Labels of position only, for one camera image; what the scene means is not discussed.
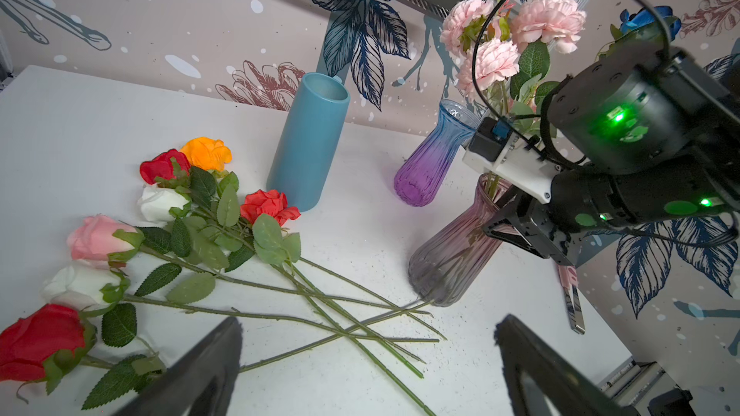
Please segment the smoky pink glass vase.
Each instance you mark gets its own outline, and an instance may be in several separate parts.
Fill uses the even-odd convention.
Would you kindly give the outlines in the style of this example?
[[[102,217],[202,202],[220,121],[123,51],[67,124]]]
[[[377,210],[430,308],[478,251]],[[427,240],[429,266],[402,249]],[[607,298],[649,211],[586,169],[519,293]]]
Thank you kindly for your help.
[[[420,300],[447,307],[462,298],[501,246],[482,226],[498,211],[496,201],[509,188],[505,180],[481,175],[468,209],[415,251],[408,279]]]

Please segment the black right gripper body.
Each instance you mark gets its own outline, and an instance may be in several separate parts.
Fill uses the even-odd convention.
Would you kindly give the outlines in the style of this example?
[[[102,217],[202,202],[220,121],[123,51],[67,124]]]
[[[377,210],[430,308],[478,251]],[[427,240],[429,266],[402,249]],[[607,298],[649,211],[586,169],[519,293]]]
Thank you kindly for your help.
[[[510,184],[494,201],[498,210],[481,226],[483,233],[561,266],[576,263],[581,239],[555,223],[548,209],[558,171],[506,119],[483,119],[466,147],[464,163]]]

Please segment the blue rose flower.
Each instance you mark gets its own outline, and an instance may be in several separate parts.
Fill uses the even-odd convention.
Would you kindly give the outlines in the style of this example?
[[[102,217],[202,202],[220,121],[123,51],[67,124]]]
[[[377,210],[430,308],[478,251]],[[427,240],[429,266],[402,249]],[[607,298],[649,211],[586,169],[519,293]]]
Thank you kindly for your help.
[[[656,6],[655,11],[667,22],[671,33],[671,40],[681,30],[681,20],[674,15],[674,10],[670,6]],[[610,33],[614,40],[618,40],[629,33],[635,32],[655,22],[654,17],[645,9],[640,9],[637,13],[630,13],[628,9],[622,10],[619,16],[620,25],[612,25]]]

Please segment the pink rose flower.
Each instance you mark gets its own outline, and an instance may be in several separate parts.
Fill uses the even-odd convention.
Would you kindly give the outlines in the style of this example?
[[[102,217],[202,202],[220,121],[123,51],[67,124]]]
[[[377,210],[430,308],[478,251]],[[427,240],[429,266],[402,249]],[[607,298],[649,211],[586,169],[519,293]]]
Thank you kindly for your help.
[[[323,302],[332,300],[333,302],[349,302],[349,304],[365,305],[392,312],[414,312],[421,315],[425,313],[421,306],[416,309],[410,307],[404,308],[393,305],[388,300],[384,302],[368,302],[367,300],[320,294],[317,290],[308,288],[304,284],[301,284],[297,290],[290,290],[288,288],[227,277],[219,273],[211,273],[179,259],[167,258],[166,252],[160,252],[159,250],[167,250],[171,246],[171,242],[172,237],[170,233],[163,228],[134,227],[115,221],[105,215],[86,217],[83,225],[75,229],[67,237],[67,245],[71,250],[71,257],[74,260],[104,262],[112,267],[122,268],[130,259],[147,248],[152,250],[153,256],[165,260],[168,265],[167,269],[158,273],[153,281],[143,282],[137,292],[139,297],[152,294],[164,288],[179,276],[181,270],[187,269],[199,275],[210,275],[210,277],[230,284],[274,291],[281,294],[300,295],[305,293],[310,298],[323,300]]]

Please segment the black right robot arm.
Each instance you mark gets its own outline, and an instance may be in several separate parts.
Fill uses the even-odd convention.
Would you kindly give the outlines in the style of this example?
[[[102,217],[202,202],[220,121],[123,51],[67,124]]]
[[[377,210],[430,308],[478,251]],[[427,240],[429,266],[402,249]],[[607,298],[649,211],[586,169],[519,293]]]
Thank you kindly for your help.
[[[739,61],[712,76],[685,51],[630,44],[543,100],[537,151],[510,121],[484,121],[466,161],[510,187],[481,227],[572,265],[592,232],[739,208]]]

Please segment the dark red rose flower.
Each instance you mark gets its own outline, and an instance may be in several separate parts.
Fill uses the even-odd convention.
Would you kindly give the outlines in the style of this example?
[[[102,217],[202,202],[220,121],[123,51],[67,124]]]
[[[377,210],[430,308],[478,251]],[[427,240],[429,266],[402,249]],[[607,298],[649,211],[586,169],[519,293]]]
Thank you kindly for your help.
[[[144,161],[139,168],[142,179],[148,185],[170,182],[189,176],[191,164],[187,156],[176,149],[170,149],[155,158]]]

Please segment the blue purple glass vase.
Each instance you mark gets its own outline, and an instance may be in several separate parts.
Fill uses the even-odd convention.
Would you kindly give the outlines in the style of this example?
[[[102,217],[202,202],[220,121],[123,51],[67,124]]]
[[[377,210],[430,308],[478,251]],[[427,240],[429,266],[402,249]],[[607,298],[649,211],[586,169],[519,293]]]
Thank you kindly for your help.
[[[472,138],[481,120],[462,104],[441,100],[436,127],[394,177],[397,196],[414,207],[431,203],[459,148]]]

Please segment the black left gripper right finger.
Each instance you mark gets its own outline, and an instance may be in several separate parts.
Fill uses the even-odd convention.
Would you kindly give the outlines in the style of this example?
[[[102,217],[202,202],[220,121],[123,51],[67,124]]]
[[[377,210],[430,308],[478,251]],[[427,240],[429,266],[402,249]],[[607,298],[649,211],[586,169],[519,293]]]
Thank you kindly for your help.
[[[516,316],[506,316],[494,338],[514,414],[627,414]]]

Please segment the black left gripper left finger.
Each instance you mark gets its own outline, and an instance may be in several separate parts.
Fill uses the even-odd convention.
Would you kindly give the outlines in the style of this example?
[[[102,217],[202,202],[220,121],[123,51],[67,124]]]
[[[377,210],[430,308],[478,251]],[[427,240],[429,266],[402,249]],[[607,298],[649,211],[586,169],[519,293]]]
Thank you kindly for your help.
[[[240,371],[243,329],[223,320],[119,415],[225,415]]]

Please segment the pink carnation flower stem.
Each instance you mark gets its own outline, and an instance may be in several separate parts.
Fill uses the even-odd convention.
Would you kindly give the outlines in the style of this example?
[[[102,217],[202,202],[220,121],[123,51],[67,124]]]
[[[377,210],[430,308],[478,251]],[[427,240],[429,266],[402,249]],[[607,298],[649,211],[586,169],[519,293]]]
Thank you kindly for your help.
[[[512,101],[506,94],[506,82],[520,72],[520,52],[510,40],[501,42],[494,38],[484,42],[476,53],[476,69],[472,70],[473,56],[469,52],[458,71],[456,87],[464,99],[472,103],[478,92],[474,85],[483,92],[485,100],[499,114],[510,113]]]

